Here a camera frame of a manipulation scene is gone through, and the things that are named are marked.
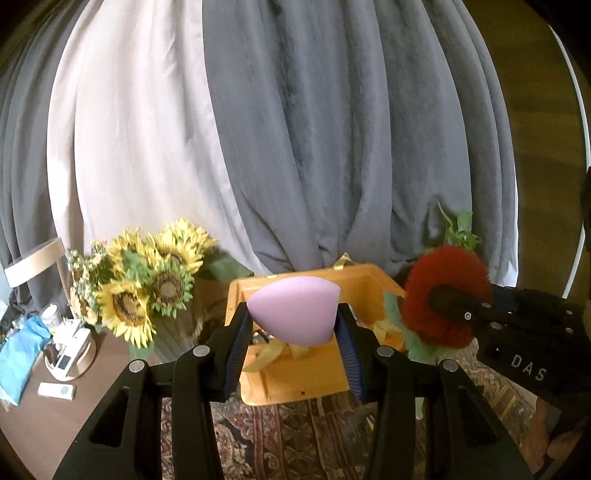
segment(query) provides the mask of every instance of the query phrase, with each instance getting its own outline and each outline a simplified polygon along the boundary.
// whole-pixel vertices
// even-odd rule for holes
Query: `red pom-pom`
[[[419,258],[405,286],[407,295],[401,308],[404,324],[427,343],[464,348],[474,338],[472,330],[435,313],[429,305],[429,292],[437,285],[449,285],[491,302],[486,265],[463,248],[446,245]]]

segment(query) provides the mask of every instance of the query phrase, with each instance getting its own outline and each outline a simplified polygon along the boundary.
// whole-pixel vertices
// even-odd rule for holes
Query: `remote control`
[[[74,398],[76,387],[74,385],[63,385],[59,383],[39,384],[37,394],[42,397],[63,398],[64,400],[72,400]]]

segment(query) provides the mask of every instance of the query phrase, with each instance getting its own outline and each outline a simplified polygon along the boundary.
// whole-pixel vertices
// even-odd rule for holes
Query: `sunflower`
[[[186,310],[185,302],[193,295],[193,277],[174,260],[162,260],[152,276],[152,308],[166,316],[177,317],[177,310]]]
[[[203,256],[183,240],[177,239],[170,228],[156,236],[146,234],[146,249],[157,250],[164,260],[175,260],[189,275],[197,273],[203,265]]]
[[[217,240],[211,238],[205,228],[195,227],[184,218],[176,220],[170,226],[170,230],[178,241],[193,248],[198,254],[206,253],[217,243]]]
[[[145,348],[156,333],[148,315],[148,296],[134,281],[116,281],[103,285],[96,299],[107,328],[116,337],[124,335],[126,342]]]
[[[123,230],[123,235],[111,240],[111,246],[107,247],[112,269],[119,277],[124,277],[128,268],[124,266],[124,254],[126,251],[137,253],[146,257],[147,245],[142,241],[139,228],[136,230]]]

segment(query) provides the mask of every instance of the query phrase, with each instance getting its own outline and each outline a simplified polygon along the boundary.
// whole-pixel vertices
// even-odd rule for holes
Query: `white container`
[[[57,305],[52,303],[43,312],[41,312],[41,321],[53,335],[57,328],[61,325],[63,319],[60,312],[57,310]]]
[[[47,357],[45,357],[45,366],[49,370],[49,373],[59,382],[71,382],[75,380],[79,376],[81,376],[84,372],[86,372],[89,367],[92,365],[93,360],[96,356],[96,343],[94,339],[91,337],[90,342],[86,346],[86,349],[82,352],[76,363],[70,368],[70,371],[67,376],[63,375],[63,371],[58,370],[54,367]]]

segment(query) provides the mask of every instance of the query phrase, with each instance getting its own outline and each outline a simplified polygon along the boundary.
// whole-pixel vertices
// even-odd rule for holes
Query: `carpet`
[[[491,404],[517,445],[533,408],[504,377],[480,364],[476,346],[455,359]],[[376,405],[360,405],[350,392],[307,401],[251,407],[239,393],[212,404],[217,445],[226,480],[361,480],[371,445],[368,417]],[[417,422],[414,478],[423,479],[426,430]],[[162,467],[174,479],[171,400],[163,401]]]

